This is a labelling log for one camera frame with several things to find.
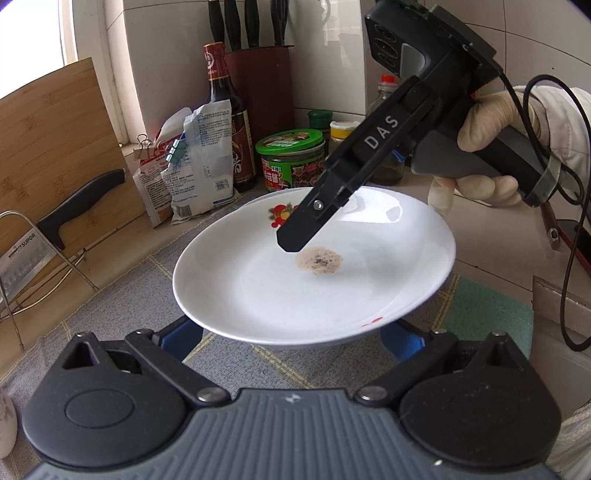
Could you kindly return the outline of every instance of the metal screw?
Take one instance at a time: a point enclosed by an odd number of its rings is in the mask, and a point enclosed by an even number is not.
[[[206,387],[197,392],[197,398],[207,403],[214,403],[228,398],[228,392],[221,387]]]
[[[368,385],[359,389],[357,394],[368,401],[380,401],[388,396],[388,391],[379,385]]]

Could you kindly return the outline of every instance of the white plate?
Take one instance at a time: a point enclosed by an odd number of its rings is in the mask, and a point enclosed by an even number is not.
[[[309,190],[257,199],[191,241],[173,275],[189,318],[259,345],[335,343],[403,317],[449,275],[456,244],[445,221],[412,197],[373,187],[359,189],[307,245],[336,252],[340,268],[324,275],[299,269],[297,255],[277,245],[281,219],[269,217]]]

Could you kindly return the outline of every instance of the round black pad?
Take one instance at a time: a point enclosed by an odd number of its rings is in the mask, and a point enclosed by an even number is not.
[[[66,416],[80,427],[104,429],[124,421],[134,408],[134,400],[129,395],[103,388],[73,397],[66,404]]]
[[[34,448],[58,465],[135,463],[166,444],[186,418],[176,390],[146,375],[95,365],[53,368],[46,379],[27,404],[23,428]]]
[[[416,385],[402,399],[400,420],[438,459],[508,471],[546,459],[560,414],[539,382],[518,369],[488,367]]]

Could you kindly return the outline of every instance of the soy sauce bottle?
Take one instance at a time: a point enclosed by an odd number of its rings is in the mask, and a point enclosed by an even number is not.
[[[226,66],[223,42],[210,43],[203,47],[209,77],[209,103],[230,100],[232,106],[232,157],[234,163],[234,188],[239,192],[256,185],[256,168],[252,152],[251,127],[244,101],[236,92]]]

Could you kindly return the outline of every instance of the white egg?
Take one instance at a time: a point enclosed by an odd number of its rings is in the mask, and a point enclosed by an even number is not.
[[[0,388],[0,458],[7,457],[17,441],[17,412]]]

